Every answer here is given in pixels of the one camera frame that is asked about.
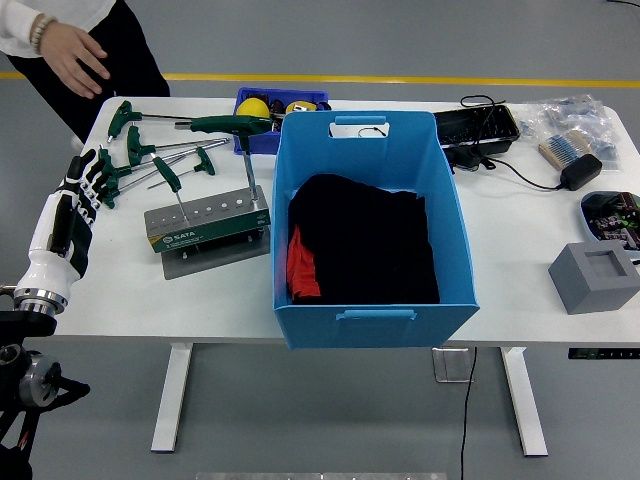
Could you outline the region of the person's right hand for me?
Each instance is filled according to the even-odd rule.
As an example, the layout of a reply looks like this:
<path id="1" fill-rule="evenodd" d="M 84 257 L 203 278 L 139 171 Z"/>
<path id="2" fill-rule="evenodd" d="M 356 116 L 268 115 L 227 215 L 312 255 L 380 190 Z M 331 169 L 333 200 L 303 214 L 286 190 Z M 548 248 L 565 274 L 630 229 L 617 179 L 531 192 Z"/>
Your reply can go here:
<path id="1" fill-rule="evenodd" d="M 102 93 L 97 79 L 110 79 L 110 72 L 102 63 L 107 53 L 87 32 L 51 22 L 41 34 L 39 47 L 46 64 L 73 93 L 87 99 Z"/>

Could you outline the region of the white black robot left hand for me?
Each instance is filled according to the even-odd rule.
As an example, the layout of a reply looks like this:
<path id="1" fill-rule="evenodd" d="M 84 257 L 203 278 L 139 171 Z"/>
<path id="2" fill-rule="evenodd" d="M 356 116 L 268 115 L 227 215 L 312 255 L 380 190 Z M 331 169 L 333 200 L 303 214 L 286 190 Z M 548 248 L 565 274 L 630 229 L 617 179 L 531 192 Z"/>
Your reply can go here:
<path id="1" fill-rule="evenodd" d="M 110 174 L 93 150 L 71 160 L 59 186 L 48 196 L 38 219 L 15 302 L 50 302 L 62 311 L 71 286 L 88 268 L 92 227 L 108 189 Z"/>

